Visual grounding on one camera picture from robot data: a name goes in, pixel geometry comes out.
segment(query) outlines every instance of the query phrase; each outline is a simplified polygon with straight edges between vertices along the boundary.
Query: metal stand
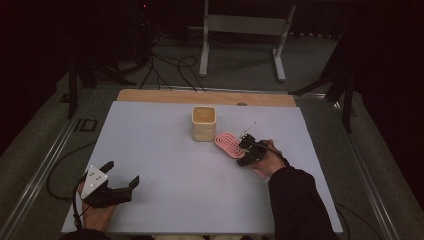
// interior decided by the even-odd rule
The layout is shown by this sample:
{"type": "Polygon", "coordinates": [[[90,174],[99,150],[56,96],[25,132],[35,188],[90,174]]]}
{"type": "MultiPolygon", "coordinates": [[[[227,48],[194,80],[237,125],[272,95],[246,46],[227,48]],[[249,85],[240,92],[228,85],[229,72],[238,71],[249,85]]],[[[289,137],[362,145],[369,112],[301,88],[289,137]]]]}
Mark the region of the metal stand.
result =
{"type": "Polygon", "coordinates": [[[205,0],[205,12],[203,19],[203,48],[202,56],[200,59],[199,75],[201,77],[205,77],[207,75],[209,58],[209,31],[264,34],[281,36],[278,48],[273,50],[273,58],[277,71],[278,81],[284,82],[286,80],[286,76],[284,74],[283,64],[281,61],[281,52],[290,29],[290,24],[295,9],[295,5],[290,7],[286,19],[209,15],[209,0],[205,0]]]}

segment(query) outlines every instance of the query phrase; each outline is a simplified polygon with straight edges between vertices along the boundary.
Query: white tabletop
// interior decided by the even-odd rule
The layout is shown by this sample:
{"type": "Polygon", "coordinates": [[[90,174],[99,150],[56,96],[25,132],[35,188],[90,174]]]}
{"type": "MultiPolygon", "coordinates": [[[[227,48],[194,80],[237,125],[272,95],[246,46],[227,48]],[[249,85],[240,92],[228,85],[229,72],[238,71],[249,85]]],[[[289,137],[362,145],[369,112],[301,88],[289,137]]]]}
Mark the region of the white tabletop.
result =
{"type": "MultiPolygon", "coordinates": [[[[114,102],[89,164],[114,161],[109,187],[137,175],[133,200],[115,211],[109,232],[140,234],[269,234],[274,231],[267,182],[239,167],[213,142],[191,138],[195,104],[114,102]]],[[[273,139],[292,166],[315,177],[333,230],[342,232],[299,108],[214,105],[217,133],[237,137],[254,122],[257,141],[273,139]]],[[[63,232],[75,230],[72,209],[63,232]]]]}

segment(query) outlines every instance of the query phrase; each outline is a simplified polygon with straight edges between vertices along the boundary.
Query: black sleeve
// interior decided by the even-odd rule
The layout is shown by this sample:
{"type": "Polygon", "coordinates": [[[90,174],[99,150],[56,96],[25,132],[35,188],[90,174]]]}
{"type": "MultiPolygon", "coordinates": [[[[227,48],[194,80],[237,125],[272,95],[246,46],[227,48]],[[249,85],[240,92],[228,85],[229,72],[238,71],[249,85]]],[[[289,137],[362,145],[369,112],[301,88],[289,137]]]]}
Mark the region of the black sleeve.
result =
{"type": "Polygon", "coordinates": [[[59,240],[111,240],[104,233],[92,229],[78,229],[75,232],[67,233],[59,240]]]}
{"type": "Polygon", "coordinates": [[[339,239],[310,174],[286,167],[272,175],[268,187],[277,240],[339,239]]]}

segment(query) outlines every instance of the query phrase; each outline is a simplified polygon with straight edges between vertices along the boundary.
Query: pink sponge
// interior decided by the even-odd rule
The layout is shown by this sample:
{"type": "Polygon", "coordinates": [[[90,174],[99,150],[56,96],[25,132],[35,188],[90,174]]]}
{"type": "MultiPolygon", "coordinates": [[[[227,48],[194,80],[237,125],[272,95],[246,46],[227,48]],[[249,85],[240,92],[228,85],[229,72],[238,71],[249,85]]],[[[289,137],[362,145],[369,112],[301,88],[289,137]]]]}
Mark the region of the pink sponge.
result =
{"type": "MultiPolygon", "coordinates": [[[[223,132],[218,134],[215,137],[215,143],[232,158],[240,159],[244,157],[244,151],[239,147],[240,142],[231,133],[223,132]]],[[[262,178],[266,177],[263,172],[257,169],[253,170],[262,178]]]]}

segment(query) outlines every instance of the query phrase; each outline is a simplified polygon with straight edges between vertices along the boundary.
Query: human hand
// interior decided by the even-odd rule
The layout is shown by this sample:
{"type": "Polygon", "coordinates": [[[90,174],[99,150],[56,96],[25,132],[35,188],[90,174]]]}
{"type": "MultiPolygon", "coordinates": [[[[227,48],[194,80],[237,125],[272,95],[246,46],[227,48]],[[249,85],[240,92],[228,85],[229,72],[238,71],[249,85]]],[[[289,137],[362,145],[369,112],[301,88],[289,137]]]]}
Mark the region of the human hand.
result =
{"type": "MultiPolygon", "coordinates": [[[[268,145],[268,148],[273,149],[276,152],[279,152],[280,154],[282,154],[281,151],[278,151],[274,147],[274,141],[267,140],[266,143],[268,145]]],[[[259,161],[253,162],[252,164],[250,164],[250,167],[263,172],[268,177],[271,177],[272,174],[274,174],[276,171],[280,170],[281,168],[285,168],[286,165],[281,160],[281,158],[277,155],[277,153],[267,150],[264,158],[259,161]]]]}
{"type": "MultiPolygon", "coordinates": [[[[81,196],[84,188],[84,182],[78,187],[78,193],[81,196]]],[[[113,205],[105,208],[92,208],[87,203],[82,201],[83,225],[86,229],[94,229],[100,232],[106,232],[113,212],[118,205],[113,205]]]]}

